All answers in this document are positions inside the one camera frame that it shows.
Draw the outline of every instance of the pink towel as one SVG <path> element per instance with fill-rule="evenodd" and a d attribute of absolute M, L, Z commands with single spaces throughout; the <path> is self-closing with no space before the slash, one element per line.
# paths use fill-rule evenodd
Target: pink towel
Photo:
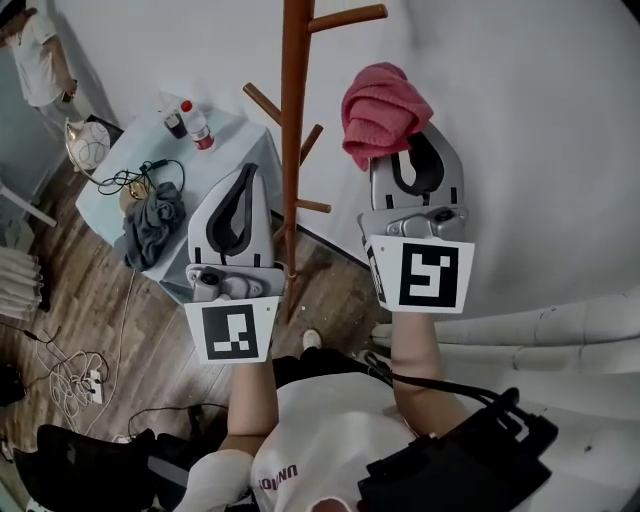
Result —
<path fill-rule="evenodd" d="M 409 149 L 407 137 L 421 131 L 432 115 L 400 68 L 389 62 L 367 66 L 342 100 L 342 147 L 367 171 L 369 158 Z"/>

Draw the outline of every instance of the shoe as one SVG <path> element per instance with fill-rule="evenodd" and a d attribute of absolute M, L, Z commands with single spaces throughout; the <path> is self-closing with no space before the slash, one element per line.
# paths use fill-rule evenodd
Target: shoe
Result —
<path fill-rule="evenodd" d="M 322 337 L 315 329 L 307 329 L 302 335 L 302 348 L 322 348 Z"/>

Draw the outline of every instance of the white table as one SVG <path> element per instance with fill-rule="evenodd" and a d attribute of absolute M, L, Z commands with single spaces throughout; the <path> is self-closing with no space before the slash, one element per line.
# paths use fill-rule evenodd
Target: white table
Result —
<path fill-rule="evenodd" d="M 157 281 L 176 301 L 187 302 L 191 288 L 185 277 L 190 263 L 187 252 L 189 219 L 211 188 L 222 178 L 247 162 L 259 165 L 267 184 L 269 206 L 282 211 L 282 172 L 271 134 L 264 126 L 248 119 L 213 110 L 207 113 L 209 128 L 215 138 L 210 150 L 198 150 L 189 136 L 177 140 L 164 126 L 168 112 L 177 109 L 182 98 L 164 95 L 164 108 L 148 109 L 127 128 L 113 146 L 93 176 L 97 180 L 112 177 L 121 169 L 138 171 L 145 160 L 178 160 L 185 169 L 186 181 L 182 192 L 187 218 L 171 237 L 161 259 L 144 275 Z M 154 183 L 173 181 L 180 186 L 178 166 L 153 171 Z M 110 245 L 124 234 L 124 214 L 120 210 L 119 195 L 104 196 L 97 185 L 87 182 L 76 201 L 76 207 L 89 227 Z"/>

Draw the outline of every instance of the coat rack pole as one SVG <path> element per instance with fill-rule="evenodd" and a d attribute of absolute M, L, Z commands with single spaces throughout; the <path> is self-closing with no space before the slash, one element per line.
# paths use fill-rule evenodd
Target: coat rack pole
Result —
<path fill-rule="evenodd" d="M 296 201 L 304 93 L 309 67 L 311 34 L 307 27 L 313 19 L 315 0 L 284 0 L 282 32 L 282 174 L 284 185 L 284 238 L 287 249 L 288 293 L 284 304 L 285 321 L 291 315 L 293 285 L 296 271 Z"/>
<path fill-rule="evenodd" d="M 286 245 L 289 275 L 284 304 L 285 322 L 291 318 L 293 286 L 298 276 L 296 269 L 297 209 L 305 208 L 322 213 L 331 211 L 331 206 L 328 204 L 298 198 L 300 165 L 322 133 L 322 126 L 315 125 L 302 144 L 304 94 L 307 86 L 311 34 L 387 17 L 387 9 L 382 4 L 330 14 L 315 20 L 313 19 L 314 10 L 315 0 L 284 0 L 281 110 L 278 110 L 278 107 L 252 83 L 244 87 L 244 92 L 282 127 L 284 222 L 275 233 L 274 242 L 277 243 L 284 238 Z"/>

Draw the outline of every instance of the gray towel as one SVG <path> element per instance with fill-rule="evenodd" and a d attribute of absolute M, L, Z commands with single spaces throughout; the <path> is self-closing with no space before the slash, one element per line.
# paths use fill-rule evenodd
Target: gray towel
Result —
<path fill-rule="evenodd" d="M 136 201 L 124 219 L 124 235 L 115 249 L 128 267 L 143 272 L 160 259 L 171 234 L 184 221 L 184 203 L 180 191 L 164 182 L 142 201 Z"/>

